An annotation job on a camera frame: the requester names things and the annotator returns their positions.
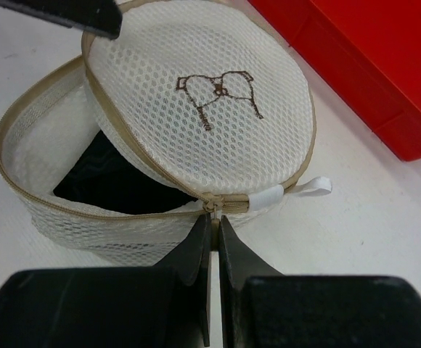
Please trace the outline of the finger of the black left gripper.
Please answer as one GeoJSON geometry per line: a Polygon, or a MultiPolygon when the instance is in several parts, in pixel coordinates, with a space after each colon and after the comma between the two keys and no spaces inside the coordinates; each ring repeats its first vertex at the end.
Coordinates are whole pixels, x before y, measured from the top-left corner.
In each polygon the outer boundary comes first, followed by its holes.
{"type": "Polygon", "coordinates": [[[119,37],[123,21],[112,0],[0,0],[0,7],[108,39],[119,37]]]}

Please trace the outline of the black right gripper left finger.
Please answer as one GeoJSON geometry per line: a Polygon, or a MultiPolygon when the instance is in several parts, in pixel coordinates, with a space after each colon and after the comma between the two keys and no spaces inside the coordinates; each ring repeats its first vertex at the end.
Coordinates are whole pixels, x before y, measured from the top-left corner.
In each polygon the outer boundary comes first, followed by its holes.
{"type": "Polygon", "coordinates": [[[211,216],[199,216],[187,237],[156,265],[175,272],[165,345],[210,345],[211,216]]]}

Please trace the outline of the black bra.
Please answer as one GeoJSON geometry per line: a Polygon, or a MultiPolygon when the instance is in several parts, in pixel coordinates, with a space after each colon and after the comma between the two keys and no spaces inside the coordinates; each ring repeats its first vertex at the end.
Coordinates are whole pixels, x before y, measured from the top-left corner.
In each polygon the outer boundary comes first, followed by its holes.
{"type": "Polygon", "coordinates": [[[168,212],[197,201],[135,168],[101,131],[53,193],[72,202],[129,215],[168,212]]]}

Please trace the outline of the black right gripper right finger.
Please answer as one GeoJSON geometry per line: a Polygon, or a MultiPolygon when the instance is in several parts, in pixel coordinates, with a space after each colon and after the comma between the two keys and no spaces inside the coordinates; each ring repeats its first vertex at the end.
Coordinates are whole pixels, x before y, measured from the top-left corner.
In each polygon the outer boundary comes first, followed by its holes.
{"type": "Polygon", "coordinates": [[[238,237],[226,216],[218,228],[218,257],[223,346],[253,347],[255,314],[249,280],[282,273],[238,237]]]}

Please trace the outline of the white mesh laundry bag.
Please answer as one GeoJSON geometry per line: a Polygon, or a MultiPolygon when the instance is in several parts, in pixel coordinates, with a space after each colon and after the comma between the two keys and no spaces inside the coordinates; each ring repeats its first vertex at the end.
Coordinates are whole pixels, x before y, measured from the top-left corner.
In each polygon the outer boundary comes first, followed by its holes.
{"type": "Polygon", "coordinates": [[[121,266],[153,265],[197,217],[240,227],[286,196],[331,192],[299,179],[316,115],[276,31],[228,1],[127,1],[120,35],[84,32],[81,54],[27,90],[0,121],[0,173],[36,230],[121,266]],[[55,196],[98,132],[151,179],[197,199],[129,215],[55,196]]]}

